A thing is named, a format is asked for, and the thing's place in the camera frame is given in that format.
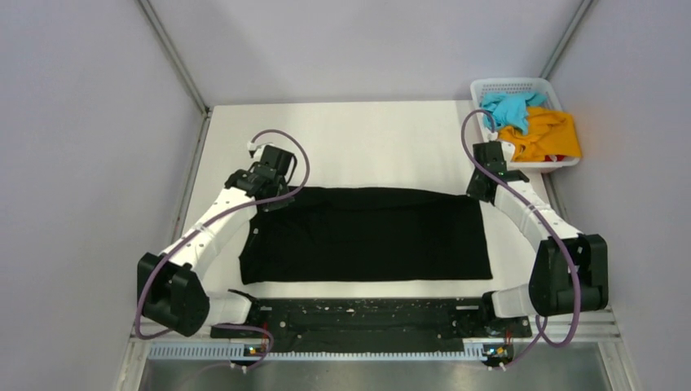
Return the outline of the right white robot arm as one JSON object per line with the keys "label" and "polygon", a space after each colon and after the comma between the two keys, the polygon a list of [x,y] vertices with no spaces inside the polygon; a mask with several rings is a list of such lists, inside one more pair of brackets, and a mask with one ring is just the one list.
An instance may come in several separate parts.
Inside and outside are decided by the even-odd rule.
{"label": "right white robot arm", "polygon": [[535,250],[530,278],[515,288],[486,292],[478,326],[498,336],[511,318],[603,310],[609,303],[608,245],[586,235],[544,202],[520,170],[510,170],[498,142],[473,145],[467,195],[507,216]]}

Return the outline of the black t-shirt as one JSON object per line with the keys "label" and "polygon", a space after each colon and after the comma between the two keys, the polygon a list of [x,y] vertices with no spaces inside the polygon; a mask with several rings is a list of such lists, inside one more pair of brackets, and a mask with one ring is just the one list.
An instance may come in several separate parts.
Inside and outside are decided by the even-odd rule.
{"label": "black t-shirt", "polygon": [[476,200],[402,188],[304,188],[251,220],[239,260],[245,284],[492,277]]}

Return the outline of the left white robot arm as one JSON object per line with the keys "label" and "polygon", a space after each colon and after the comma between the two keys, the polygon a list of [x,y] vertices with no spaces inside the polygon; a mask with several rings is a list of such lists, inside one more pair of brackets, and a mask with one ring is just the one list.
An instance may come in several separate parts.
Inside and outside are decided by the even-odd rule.
{"label": "left white robot arm", "polygon": [[224,182],[216,199],[186,233],[160,253],[145,253],[137,264],[137,316],[167,332],[197,333],[213,302],[202,281],[237,231],[258,213],[286,207],[295,190],[288,181],[297,167],[294,153],[270,143],[252,146],[248,169],[238,169]]}

